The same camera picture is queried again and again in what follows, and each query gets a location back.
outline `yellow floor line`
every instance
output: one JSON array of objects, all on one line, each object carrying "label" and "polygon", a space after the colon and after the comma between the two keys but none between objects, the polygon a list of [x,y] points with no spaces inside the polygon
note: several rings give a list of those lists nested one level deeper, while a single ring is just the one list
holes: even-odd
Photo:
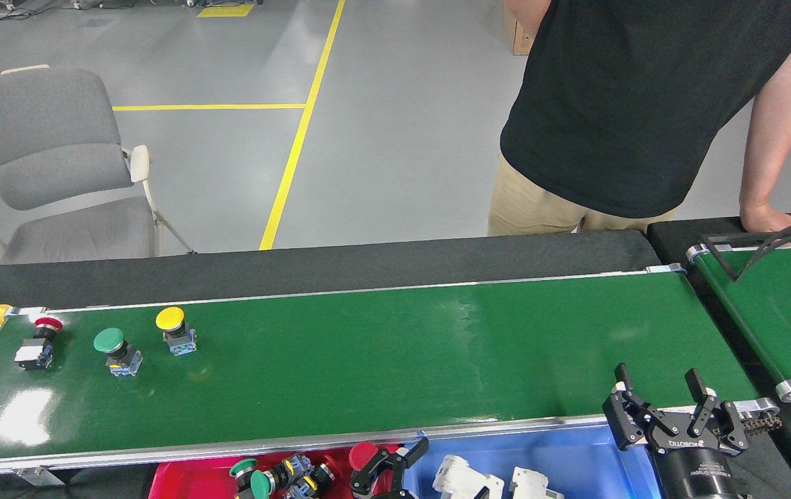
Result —
[{"label": "yellow floor line", "polygon": [[269,221],[266,222],[266,231],[263,233],[262,243],[259,243],[260,250],[271,250],[275,242],[275,234],[278,233],[278,224],[281,223],[281,213],[284,212],[284,203],[287,202],[290,193],[290,184],[293,183],[293,174],[297,170],[299,154],[303,149],[303,142],[306,140],[306,130],[309,128],[309,120],[312,119],[312,111],[315,109],[315,99],[318,98],[318,89],[322,86],[324,70],[328,66],[328,58],[331,57],[331,47],[334,44],[334,37],[337,35],[340,17],[342,16],[342,6],[345,0],[339,0],[337,10],[334,12],[334,19],[331,22],[331,30],[328,31],[328,39],[324,43],[322,59],[318,62],[318,69],[315,70],[315,79],[312,81],[312,88],[309,89],[309,98],[306,99],[306,107],[303,108],[303,117],[299,120],[297,136],[293,139],[293,146],[290,148],[287,166],[284,167],[284,174],[281,176],[281,184],[278,186],[278,194],[275,195],[275,204],[272,205],[272,212],[269,213]]},{"label": "yellow floor line", "polygon": [[164,104],[113,105],[114,111],[192,111],[192,110],[302,110],[306,104]]}]

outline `hand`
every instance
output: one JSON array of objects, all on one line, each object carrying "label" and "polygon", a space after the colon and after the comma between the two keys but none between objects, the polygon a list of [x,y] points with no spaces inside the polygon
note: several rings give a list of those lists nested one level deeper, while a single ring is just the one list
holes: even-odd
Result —
[{"label": "hand", "polygon": [[791,225],[791,215],[769,204],[740,210],[740,223],[747,231],[781,231]]}]

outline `yellow push button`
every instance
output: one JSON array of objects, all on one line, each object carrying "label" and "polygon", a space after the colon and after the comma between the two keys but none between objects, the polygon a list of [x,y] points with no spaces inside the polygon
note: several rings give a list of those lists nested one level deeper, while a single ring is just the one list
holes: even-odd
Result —
[{"label": "yellow push button", "polygon": [[155,317],[155,326],[158,326],[162,331],[173,331],[182,325],[183,319],[186,318],[186,313],[179,306],[169,306]]}]

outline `chair backrest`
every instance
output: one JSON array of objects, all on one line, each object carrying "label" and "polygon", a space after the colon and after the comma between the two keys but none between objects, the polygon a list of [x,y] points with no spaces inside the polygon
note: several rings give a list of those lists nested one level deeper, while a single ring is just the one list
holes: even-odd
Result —
[{"label": "chair backrest", "polygon": [[0,75],[0,198],[32,209],[132,186],[100,77],[52,67]]}]

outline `black cable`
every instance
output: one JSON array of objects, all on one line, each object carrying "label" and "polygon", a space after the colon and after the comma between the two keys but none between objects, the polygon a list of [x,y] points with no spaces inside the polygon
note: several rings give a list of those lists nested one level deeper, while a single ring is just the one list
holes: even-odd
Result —
[{"label": "black cable", "polygon": [[2,20],[25,20],[25,19],[30,19],[30,18],[33,18],[34,16],[38,16],[40,14],[43,14],[44,12],[47,12],[47,10],[53,10],[53,9],[78,10],[78,9],[75,9],[75,7],[47,7],[46,9],[43,9],[43,10],[31,10],[31,9],[24,9],[24,8],[22,8],[22,9],[19,9],[19,10],[25,10],[25,12],[12,12],[12,13],[6,14],[6,16],[2,16],[0,18],[0,21],[2,21]]},{"label": "black cable", "polygon": [[[133,0],[133,2],[129,4],[129,6],[100,7],[100,9],[104,9],[104,10],[133,9],[133,7],[136,6],[136,2],[137,2],[137,0]],[[81,10],[81,9],[76,9],[75,7],[55,7],[55,6],[54,7],[47,7],[46,9],[41,9],[41,10],[31,10],[31,9],[26,9],[26,8],[20,8],[18,10],[25,10],[25,12],[12,12],[12,13],[6,14],[6,16],[2,16],[0,18],[0,21],[2,21],[2,20],[25,20],[25,19],[30,19],[30,18],[33,18],[34,16],[38,16],[40,14],[43,14],[44,12],[47,12],[47,10],[53,10],[53,9],[57,9],[57,10]]]}]

